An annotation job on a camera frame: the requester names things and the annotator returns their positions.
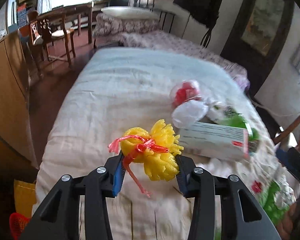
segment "pillow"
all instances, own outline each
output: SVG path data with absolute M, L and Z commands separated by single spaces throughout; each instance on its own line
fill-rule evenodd
M 94 37 L 118 33 L 147 33 L 159 29 L 157 19 L 120 19 L 99 13 L 96 17 L 97 24 Z

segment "red tiled floor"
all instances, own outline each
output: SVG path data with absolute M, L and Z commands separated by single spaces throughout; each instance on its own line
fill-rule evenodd
M 97 40 L 97 44 L 102 42 L 102 39 Z M 81 70 L 95 53 L 93 44 L 88 44 L 87 29 L 82 29 L 80 36 L 75 32 L 74 47 L 76 57 L 73 58 L 72 53 L 70 53 L 72 58 L 71 69 L 68 67 L 67 62 L 55 61 L 53 67 L 48 66 L 45 68 L 43 80 L 34 84 L 30 89 L 30 126 L 38 164 L 41 163 L 48 135 L 64 98 Z M 60 56 L 65 54 L 65 52 L 66 49 L 63 40 L 56 41 L 54 46 L 52 44 L 49 45 L 50 55 Z M 47 63 L 46 60 L 41 63 L 41 66 Z

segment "red basket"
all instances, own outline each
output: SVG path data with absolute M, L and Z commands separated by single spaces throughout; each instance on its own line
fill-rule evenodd
M 21 236 L 23 229 L 25 229 L 26 225 L 30 221 L 29 218 L 19 214 L 12 213 L 9 218 L 10 231 L 14 240 L 18 240 Z

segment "white box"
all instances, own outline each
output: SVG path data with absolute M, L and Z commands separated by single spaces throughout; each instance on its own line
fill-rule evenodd
M 228 161 L 249 160 L 248 131 L 219 124 L 196 122 L 179 131 L 185 152 Z

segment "white bedsheet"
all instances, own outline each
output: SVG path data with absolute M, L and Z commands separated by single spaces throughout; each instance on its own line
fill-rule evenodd
M 232 78 L 220 67 L 203 60 L 163 51 L 137 48 L 99 50 L 82 70 L 66 96 L 49 135 L 37 177 L 40 203 L 63 174 L 87 175 L 102 166 L 107 146 L 125 130 L 149 130 L 158 119 L 171 122 L 170 89 L 184 79 L 196 79 L 215 99 L 233 105 L 255 127 L 261 143 L 250 163 L 231 163 L 192 155 L 195 163 L 213 175 L 238 174 L 246 185 L 266 183 L 279 165 L 274 145 L 257 112 Z M 193 201 L 176 190 L 176 180 L 151 182 L 143 165 L 131 169 L 144 188 L 142 195 L 126 174 L 122 190 L 107 199 L 114 239 L 187 239 Z M 81 226 L 81 239 L 84 227 Z

